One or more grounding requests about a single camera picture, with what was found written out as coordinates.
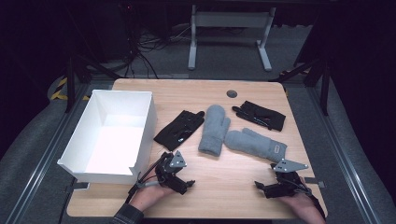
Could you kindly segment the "white desk frame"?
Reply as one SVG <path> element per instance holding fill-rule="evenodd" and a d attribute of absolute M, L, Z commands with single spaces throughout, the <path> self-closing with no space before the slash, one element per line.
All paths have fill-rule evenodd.
<path fill-rule="evenodd" d="M 194 70 L 197 56 L 197 28 L 262 28 L 263 34 L 256 41 L 265 71 L 271 71 L 272 65 L 266 52 L 266 42 L 276 15 L 276 8 L 271 7 L 267 12 L 217 12 L 200 11 L 196 5 L 191 7 L 191 44 L 188 60 L 188 69 Z"/>

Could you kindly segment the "person's left hand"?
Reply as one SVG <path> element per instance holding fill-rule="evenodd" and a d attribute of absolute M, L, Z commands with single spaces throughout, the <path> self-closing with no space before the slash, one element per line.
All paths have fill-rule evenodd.
<path fill-rule="evenodd" d="M 136 192 L 131 201 L 129 201 L 129 205 L 144 212 L 173 193 L 174 191 L 172 189 L 162 187 L 159 184 L 144 187 Z"/>

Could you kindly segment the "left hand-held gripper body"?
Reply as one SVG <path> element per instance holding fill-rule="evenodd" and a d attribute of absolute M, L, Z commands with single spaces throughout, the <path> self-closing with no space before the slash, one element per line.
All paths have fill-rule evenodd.
<path fill-rule="evenodd" d="M 164 152 L 155 167 L 159 183 L 180 193 L 187 186 L 185 181 L 177 177 L 177 173 L 186 166 L 187 164 L 179 151 L 176 153 Z"/>

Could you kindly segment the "white box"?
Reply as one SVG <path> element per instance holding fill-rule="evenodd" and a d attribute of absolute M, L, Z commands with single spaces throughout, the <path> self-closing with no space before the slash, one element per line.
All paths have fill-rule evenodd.
<path fill-rule="evenodd" d="M 58 164 L 80 182 L 133 184 L 157 124 L 150 91 L 94 90 Z"/>

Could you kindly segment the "yellow black hazard tape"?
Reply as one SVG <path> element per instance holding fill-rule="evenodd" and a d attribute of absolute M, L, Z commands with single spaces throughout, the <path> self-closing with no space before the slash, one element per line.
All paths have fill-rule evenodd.
<path fill-rule="evenodd" d="M 67 78 L 66 77 L 61 77 L 59 81 L 57 82 L 57 85 L 53 92 L 50 94 L 49 98 L 51 100 L 67 100 L 68 96 L 66 93 L 64 93 L 64 89 L 66 87 L 67 83 Z"/>

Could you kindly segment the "person's right hand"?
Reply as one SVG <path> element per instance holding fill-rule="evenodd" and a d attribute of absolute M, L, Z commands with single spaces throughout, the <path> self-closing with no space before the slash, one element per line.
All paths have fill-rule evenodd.
<path fill-rule="evenodd" d="M 326 224 L 324 217 L 306 194 L 296 193 L 293 196 L 278 197 L 277 199 L 286 204 L 306 224 Z"/>

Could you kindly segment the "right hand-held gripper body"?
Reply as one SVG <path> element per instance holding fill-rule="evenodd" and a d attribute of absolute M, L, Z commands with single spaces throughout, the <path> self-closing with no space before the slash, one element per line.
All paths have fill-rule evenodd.
<path fill-rule="evenodd" d="M 282 159 L 279 163 L 272 163 L 271 168 L 276 173 L 277 180 L 277 183 L 271 189 L 272 198 L 309 192 L 309 188 L 302 183 L 297 174 L 298 171 L 307 169 L 307 164 Z"/>

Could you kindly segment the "grey mitten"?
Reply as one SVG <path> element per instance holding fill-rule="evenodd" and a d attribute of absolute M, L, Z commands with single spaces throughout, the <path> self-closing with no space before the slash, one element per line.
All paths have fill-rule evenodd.
<path fill-rule="evenodd" d="M 220 105 L 211 105 L 206 110 L 203 134 L 198 150 L 218 157 L 230 124 L 231 120 L 226 117 L 224 108 Z"/>
<path fill-rule="evenodd" d="M 232 150 L 238 150 L 249 155 L 280 162 L 286 156 L 287 145 L 269 137 L 256 133 L 248 128 L 242 131 L 228 131 L 224 144 Z"/>

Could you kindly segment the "black metal stand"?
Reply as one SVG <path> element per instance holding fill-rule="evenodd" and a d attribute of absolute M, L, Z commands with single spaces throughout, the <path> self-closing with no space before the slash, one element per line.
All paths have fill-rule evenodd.
<path fill-rule="evenodd" d="M 283 83 L 286 80 L 301 74 L 303 71 L 308 70 L 308 74 L 304 78 L 304 85 L 309 88 L 314 88 L 319 81 L 321 81 L 319 106 L 324 116 L 328 116 L 328 95 L 330 88 L 330 66 L 329 60 L 320 56 L 308 63 L 298 65 L 291 71 L 285 71 L 277 78 L 269 79 L 269 82 Z"/>
<path fill-rule="evenodd" d="M 69 113 L 76 100 L 76 91 L 75 91 L 75 77 L 78 77 L 79 81 L 88 84 L 92 77 L 91 72 L 88 69 L 88 66 L 93 67 L 98 70 L 100 73 L 112 78 L 113 80 L 119 79 L 120 76 L 105 68 L 99 63 L 96 63 L 84 56 L 81 55 L 73 55 L 68 62 L 67 66 L 67 107 L 65 112 Z"/>

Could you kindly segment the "grey metal floor rail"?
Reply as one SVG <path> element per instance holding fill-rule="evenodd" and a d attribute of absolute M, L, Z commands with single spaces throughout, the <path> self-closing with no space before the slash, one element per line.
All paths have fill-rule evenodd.
<path fill-rule="evenodd" d="M 316 113 L 318 114 L 319 120 L 324 126 L 327 135 L 330 138 L 333 154 L 340 166 L 340 169 L 345 177 L 346 183 L 351 191 L 351 194 L 361 212 L 365 224 L 382 224 L 378 213 L 374 209 L 374 205 L 368 197 L 361 179 L 353 166 L 352 161 L 342 148 L 341 142 L 336 134 L 336 131 L 332 125 L 331 120 L 328 116 L 324 115 L 324 112 L 320 106 L 319 96 L 314 88 L 307 88 L 307 94 L 310 100 L 313 102 Z"/>
<path fill-rule="evenodd" d="M 21 196 L 14 205 L 11 213 L 8 215 L 5 224 L 21 223 L 21 219 L 23 218 L 46 172 L 50 167 L 50 163 L 57 152 L 58 146 L 60 145 L 61 139 L 70 122 L 70 119 L 73 118 L 74 114 L 76 113 L 76 109 L 82 102 L 82 98 L 87 92 L 88 88 L 89 84 L 81 84 L 78 87 L 78 90 L 75 92 L 76 97 L 74 98 L 74 102 L 69 107 L 67 107 L 66 111 L 61 116 L 61 120 L 59 121 L 49 143 L 47 144 L 46 150 L 41 156 L 40 161 L 36 165 L 35 169 L 31 173 L 29 180 L 23 189 L 23 192 L 21 193 Z"/>

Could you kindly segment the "black glove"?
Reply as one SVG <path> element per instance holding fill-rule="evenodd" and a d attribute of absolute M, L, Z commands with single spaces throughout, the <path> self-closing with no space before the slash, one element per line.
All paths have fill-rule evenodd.
<path fill-rule="evenodd" d="M 284 127 L 286 116 L 260 105 L 245 101 L 240 106 L 233 106 L 232 110 L 236 116 L 258 124 L 268 130 L 276 130 L 281 132 Z"/>
<path fill-rule="evenodd" d="M 154 137 L 154 141 L 169 151 L 173 151 L 183 144 L 204 123 L 204 116 L 204 111 L 194 114 L 190 111 L 183 110 Z"/>

